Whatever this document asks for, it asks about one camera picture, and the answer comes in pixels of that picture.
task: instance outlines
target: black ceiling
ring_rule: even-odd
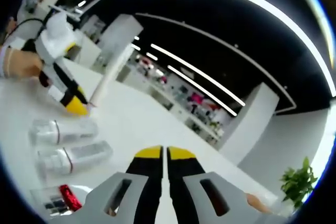
[[[310,37],[325,59],[327,47],[316,19],[305,0],[267,0],[292,18]],[[120,13],[149,13],[185,22],[239,49],[264,67],[297,104],[298,113],[326,108],[331,98],[318,64],[303,42],[280,20],[246,0],[102,0],[91,11],[106,23]],[[251,63],[204,35],[162,20],[135,15],[144,27],[134,44],[141,53],[156,55],[165,67],[180,65],[150,47],[154,43],[201,69],[241,99],[265,82],[279,96],[277,110],[291,106],[284,94]],[[214,85],[195,75],[195,81],[235,111],[240,107]]]

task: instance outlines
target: white counter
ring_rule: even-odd
[[[90,97],[101,75],[73,62],[67,62],[67,66],[87,97]],[[21,195],[33,207],[35,206],[30,194],[31,189],[60,184],[94,188],[115,172],[124,172],[137,151],[158,144],[187,148],[195,153],[207,172],[217,172],[241,190],[258,196],[266,205],[270,206],[277,199],[197,137],[147,94],[118,82],[110,84],[107,96],[92,115],[100,129],[97,139],[109,142],[114,150],[113,157],[108,162],[78,174],[58,178],[48,177],[45,180],[37,176],[34,166],[35,150],[27,134],[31,122],[38,118],[69,118],[62,112],[59,104],[45,95],[38,81],[0,80],[0,111],[2,158]],[[169,197],[166,165],[162,186],[163,194],[156,223],[177,223]]]

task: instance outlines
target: white tabletop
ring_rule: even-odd
[[[67,66],[90,97],[101,75],[73,62],[67,62]],[[118,82],[112,82],[107,88],[106,97],[91,117],[99,125],[97,139],[108,141],[114,150],[111,159],[82,173],[41,179],[34,164],[36,150],[28,139],[32,121],[75,118],[69,119],[60,105],[46,95],[38,81],[0,80],[1,154],[21,195],[33,207],[31,189],[60,184],[95,188],[115,172],[124,172],[136,152],[158,144],[186,148],[197,156],[207,172],[217,172],[241,190],[255,194],[268,206],[276,201],[275,195],[221,156],[149,95]],[[177,223],[169,197],[166,165],[162,190],[156,223]]]

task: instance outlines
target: black cable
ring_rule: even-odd
[[[29,18],[29,19],[26,19],[26,20],[24,20],[24,21],[22,21],[20,24],[18,24],[14,29],[13,29],[13,31],[11,31],[8,35],[7,35],[7,37],[5,38],[5,40],[4,40],[4,43],[6,42],[6,40],[21,26],[21,25],[23,25],[24,23],[26,23],[26,22],[28,22],[28,21],[39,21],[39,22],[41,22],[42,23],[42,25],[44,26],[44,23],[43,23],[43,20],[42,19],[39,19],[39,18]]]

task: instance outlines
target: green plant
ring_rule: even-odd
[[[312,184],[316,182],[317,179],[318,178],[314,177],[313,169],[309,165],[307,157],[305,157],[301,169],[295,171],[289,167],[281,179],[281,181],[284,182],[281,186],[281,190],[286,194],[283,201],[291,199],[294,203],[294,208],[299,208],[302,206],[304,196],[313,191]]]

